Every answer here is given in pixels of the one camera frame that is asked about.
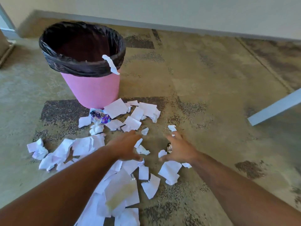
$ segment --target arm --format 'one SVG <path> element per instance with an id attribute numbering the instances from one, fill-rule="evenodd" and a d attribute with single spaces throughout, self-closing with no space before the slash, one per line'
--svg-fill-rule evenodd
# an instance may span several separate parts
<path id="1" fill-rule="evenodd" d="M 141 137 L 124 133 L 0 209 L 1 225 L 74 225 L 93 191 L 116 160 L 135 159 Z"/>
<path id="2" fill-rule="evenodd" d="M 172 153 L 160 158 L 188 162 L 210 187 L 234 225 L 301 225 L 301 213 L 255 182 L 198 152 L 178 132 L 166 136 Z"/>

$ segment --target trash can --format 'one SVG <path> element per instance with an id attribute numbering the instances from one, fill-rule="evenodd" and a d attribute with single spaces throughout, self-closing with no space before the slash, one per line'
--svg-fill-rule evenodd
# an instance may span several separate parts
<path id="1" fill-rule="evenodd" d="M 121 67 L 126 44 L 118 32 L 85 22 L 59 22 L 44 30 L 39 45 L 81 105 L 103 109 L 118 98 L 120 76 L 102 58 L 105 54 Z"/>

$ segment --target worn floor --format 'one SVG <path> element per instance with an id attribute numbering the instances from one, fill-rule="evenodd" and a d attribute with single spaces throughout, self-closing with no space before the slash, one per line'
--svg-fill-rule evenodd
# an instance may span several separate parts
<path id="1" fill-rule="evenodd" d="M 38 46 L 45 26 L 57 21 L 40 19 L 0 70 L 0 207 L 55 173 L 39 171 L 26 144 L 41 137 L 53 151 L 64 137 L 88 136 L 88 127 L 77 128 L 88 110 L 49 68 Z M 156 103 L 162 111 L 158 123 L 143 122 L 150 129 L 143 144 L 151 151 L 145 157 L 150 173 L 159 172 L 157 153 L 167 144 L 163 133 L 175 124 L 198 150 L 301 209 L 301 106 L 254 127 L 246 119 L 301 87 L 301 47 L 110 27 L 128 44 L 120 97 Z M 107 134 L 106 141 L 119 133 Z M 138 181 L 141 225 L 232 225 L 192 169 L 179 175 L 174 186 L 161 179 L 151 200 Z"/>

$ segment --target hand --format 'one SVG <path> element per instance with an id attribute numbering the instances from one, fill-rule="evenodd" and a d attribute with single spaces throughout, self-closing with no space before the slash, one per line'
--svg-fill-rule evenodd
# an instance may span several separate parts
<path id="1" fill-rule="evenodd" d="M 172 152 L 170 154 L 162 156 L 159 161 L 177 161 L 180 163 L 190 163 L 190 161 L 197 156 L 198 151 L 191 143 L 184 140 L 179 132 L 172 132 L 172 134 L 174 134 L 175 136 L 165 136 L 172 145 Z"/>
<path id="2" fill-rule="evenodd" d="M 108 142 L 107 146 L 115 152 L 117 159 L 142 161 L 142 156 L 134 150 L 134 146 L 139 139 L 141 139 L 141 135 L 137 135 L 135 130 L 131 130 L 115 137 Z"/>

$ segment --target black trash bag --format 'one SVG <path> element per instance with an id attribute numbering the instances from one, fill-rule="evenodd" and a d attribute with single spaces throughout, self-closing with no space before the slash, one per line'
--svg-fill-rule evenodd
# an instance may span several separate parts
<path id="1" fill-rule="evenodd" d="M 85 22 L 59 22 L 44 30 L 39 45 L 49 66 L 80 77 L 104 77 L 111 68 L 102 55 L 119 69 L 126 54 L 123 37 L 103 25 Z"/>

